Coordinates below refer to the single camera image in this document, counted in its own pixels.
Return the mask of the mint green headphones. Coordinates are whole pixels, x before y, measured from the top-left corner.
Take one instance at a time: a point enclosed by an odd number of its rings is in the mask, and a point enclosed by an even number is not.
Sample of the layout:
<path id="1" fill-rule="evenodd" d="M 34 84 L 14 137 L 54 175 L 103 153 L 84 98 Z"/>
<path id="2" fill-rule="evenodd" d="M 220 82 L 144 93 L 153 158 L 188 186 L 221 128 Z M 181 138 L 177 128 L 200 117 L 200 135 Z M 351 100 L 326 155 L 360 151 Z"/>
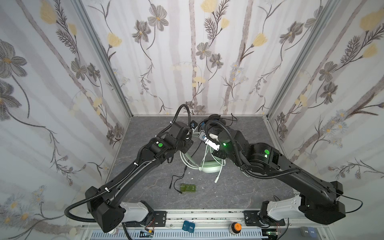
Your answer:
<path id="1" fill-rule="evenodd" d="M 179 153 L 182 162 L 186 165 L 187 168 L 192 170 L 198 170 L 204 173 L 220 173 L 223 167 L 226 165 L 226 160 L 216 159 L 214 156 L 212 156 L 211 147 L 206 148 L 205 155 L 199 164 L 197 164 L 188 153 Z"/>

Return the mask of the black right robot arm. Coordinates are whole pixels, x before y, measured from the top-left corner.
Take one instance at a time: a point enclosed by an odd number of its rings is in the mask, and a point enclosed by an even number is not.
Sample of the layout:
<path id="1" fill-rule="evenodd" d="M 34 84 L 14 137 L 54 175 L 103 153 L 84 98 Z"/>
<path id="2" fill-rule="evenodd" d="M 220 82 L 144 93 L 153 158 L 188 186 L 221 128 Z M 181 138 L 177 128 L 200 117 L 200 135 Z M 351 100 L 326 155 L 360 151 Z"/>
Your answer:
<path id="1" fill-rule="evenodd" d="M 299 194 L 281 201 L 264 201 L 259 211 L 262 223 L 306 217 L 330 225 L 346 217 L 346 207 L 338 201 L 343 186 L 337 181 L 323 181 L 295 165 L 279 150 L 266 143 L 249 143 L 240 131 L 222 131 L 210 141 L 219 145 L 219 153 L 230 159 L 241 172 L 259 179 L 277 179 Z"/>

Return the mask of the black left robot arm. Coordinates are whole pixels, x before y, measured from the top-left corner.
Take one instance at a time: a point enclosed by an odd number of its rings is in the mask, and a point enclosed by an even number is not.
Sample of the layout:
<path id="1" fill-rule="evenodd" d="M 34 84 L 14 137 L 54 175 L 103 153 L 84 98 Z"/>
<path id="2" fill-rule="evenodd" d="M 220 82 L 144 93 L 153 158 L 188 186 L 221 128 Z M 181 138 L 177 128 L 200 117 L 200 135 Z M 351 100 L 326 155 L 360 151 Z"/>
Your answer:
<path id="1" fill-rule="evenodd" d="M 150 171 L 175 153 L 186 153 L 193 145 L 192 133 L 198 127 L 196 121 L 187 126 L 182 122 L 172 124 L 168 132 L 157 135 L 140 148 L 137 158 L 119 175 L 99 188 L 90 187 L 86 198 L 95 196 L 87 203 L 88 212 L 103 232 L 108 233 L 121 223 L 148 225 L 154 218 L 154 210 L 145 201 L 125 203 L 129 191 Z"/>

